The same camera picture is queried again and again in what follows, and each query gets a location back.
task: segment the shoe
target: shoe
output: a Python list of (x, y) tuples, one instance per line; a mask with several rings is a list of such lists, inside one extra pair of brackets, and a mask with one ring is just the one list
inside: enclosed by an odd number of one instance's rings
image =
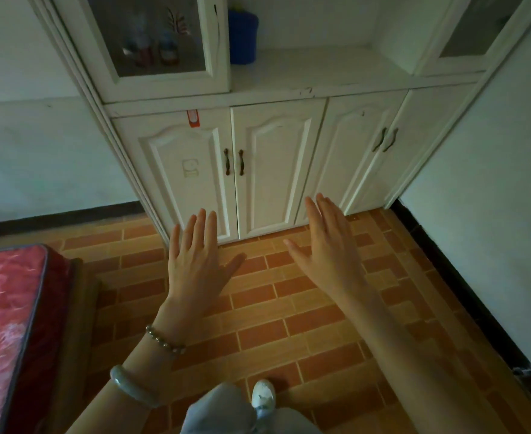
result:
[(257, 411), (258, 418), (275, 409), (275, 388), (267, 379), (257, 381), (253, 387), (251, 406)]

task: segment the bangle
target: bangle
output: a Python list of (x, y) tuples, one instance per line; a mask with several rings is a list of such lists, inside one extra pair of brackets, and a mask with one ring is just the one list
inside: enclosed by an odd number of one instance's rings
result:
[(184, 345), (178, 345), (178, 346), (173, 346), (171, 344), (169, 344), (167, 341), (165, 341), (158, 333), (157, 331), (153, 328), (153, 326), (151, 325), (147, 325), (147, 327), (145, 328), (145, 330), (147, 331), (147, 333), (149, 335), (151, 335), (151, 338), (153, 338), (157, 343), (159, 343), (159, 345), (163, 348), (163, 349), (168, 349), (170, 350), (173, 354), (175, 355), (182, 355), (183, 353), (185, 353), (185, 350), (187, 349), (187, 347), (185, 347)]
[(110, 372), (111, 379), (121, 391), (130, 396), (147, 408), (158, 408), (161, 406), (159, 399), (145, 388), (135, 384), (127, 376), (127, 372), (121, 365), (114, 366)]

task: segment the mattress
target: mattress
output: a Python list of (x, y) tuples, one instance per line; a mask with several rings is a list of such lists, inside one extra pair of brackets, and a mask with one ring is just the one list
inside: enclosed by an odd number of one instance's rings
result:
[(0, 433), (33, 433), (50, 409), (72, 281), (44, 245), (0, 250)]

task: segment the left hand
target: left hand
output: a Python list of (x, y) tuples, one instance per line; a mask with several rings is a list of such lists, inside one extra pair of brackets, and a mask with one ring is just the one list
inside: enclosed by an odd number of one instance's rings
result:
[(219, 266), (217, 214), (213, 211), (207, 222), (204, 209), (189, 218), (179, 247), (180, 229), (175, 225), (169, 241), (169, 295), (153, 321), (153, 327), (174, 345), (185, 342), (187, 331), (217, 299), (246, 257), (239, 254)]

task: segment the gray pants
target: gray pants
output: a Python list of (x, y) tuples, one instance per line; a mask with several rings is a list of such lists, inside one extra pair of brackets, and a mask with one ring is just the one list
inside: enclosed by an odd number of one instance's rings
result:
[(182, 434), (321, 434), (298, 411), (280, 408), (257, 414), (243, 392), (226, 382), (218, 385), (187, 410)]

